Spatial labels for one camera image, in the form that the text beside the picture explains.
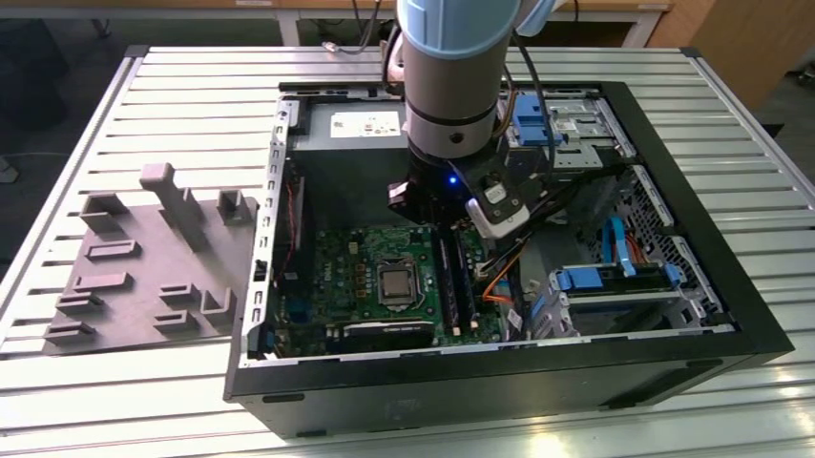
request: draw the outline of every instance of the connector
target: connector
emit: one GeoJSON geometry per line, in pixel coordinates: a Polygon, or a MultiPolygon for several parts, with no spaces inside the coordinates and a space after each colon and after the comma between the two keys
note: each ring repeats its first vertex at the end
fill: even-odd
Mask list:
{"type": "Polygon", "coordinates": [[[340,46],[336,43],[331,42],[331,41],[323,41],[323,47],[325,48],[325,50],[328,52],[337,52],[337,51],[340,51],[340,46]]]}

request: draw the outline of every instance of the wooden cabinet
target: wooden cabinet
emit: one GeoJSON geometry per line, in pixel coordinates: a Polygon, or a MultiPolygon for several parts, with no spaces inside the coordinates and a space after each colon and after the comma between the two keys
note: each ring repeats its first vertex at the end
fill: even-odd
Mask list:
{"type": "Polygon", "coordinates": [[[675,0],[648,41],[656,48],[697,48],[749,109],[812,45],[812,0],[675,0]]]}

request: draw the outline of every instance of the gray 3d printed holder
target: gray 3d printed holder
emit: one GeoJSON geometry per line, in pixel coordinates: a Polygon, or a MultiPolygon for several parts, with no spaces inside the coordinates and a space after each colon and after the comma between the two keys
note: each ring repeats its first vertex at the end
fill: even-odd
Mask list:
{"type": "Polygon", "coordinates": [[[249,278],[257,202],[240,191],[197,202],[170,164],[138,182],[160,205],[88,197],[88,224],[44,339],[49,355],[89,353],[230,333],[249,278]]]}

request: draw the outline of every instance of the metal workbench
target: metal workbench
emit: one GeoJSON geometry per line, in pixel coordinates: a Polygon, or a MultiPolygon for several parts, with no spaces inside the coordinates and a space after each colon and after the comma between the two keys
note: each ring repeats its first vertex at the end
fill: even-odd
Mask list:
{"type": "MultiPolygon", "coordinates": [[[[85,195],[128,205],[144,163],[197,199],[261,197],[277,83],[379,78],[379,53],[152,48],[125,58],[0,286],[0,454],[109,457],[261,450],[287,456],[811,456],[815,194],[701,59],[675,50],[536,50],[547,79],[632,88],[797,350],[657,406],[285,444],[222,403],[226,339],[46,358],[41,335],[76,256],[85,195]]],[[[523,79],[520,56],[509,70],[523,79]]]]}

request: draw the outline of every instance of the label sticker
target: label sticker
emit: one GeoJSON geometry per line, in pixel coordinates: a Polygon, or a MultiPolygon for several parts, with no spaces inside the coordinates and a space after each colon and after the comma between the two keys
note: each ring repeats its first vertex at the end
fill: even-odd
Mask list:
{"type": "Polygon", "coordinates": [[[331,116],[331,137],[399,136],[399,112],[343,112],[331,116]]]}
{"type": "Polygon", "coordinates": [[[515,311],[513,308],[509,309],[509,313],[507,313],[507,321],[512,324],[512,327],[517,331],[520,331],[520,327],[523,326],[523,318],[519,315],[519,312],[515,311]]]}
{"type": "Polygon", "coordinates": [[[576,131],[576,125],[572,121],[556,121],[555,128],[559,131],[576,131]]]}
{"type": "Polygon", "coordinates": [[[238,7],[270,7],[270,0],[234,0],[238,7]]]}

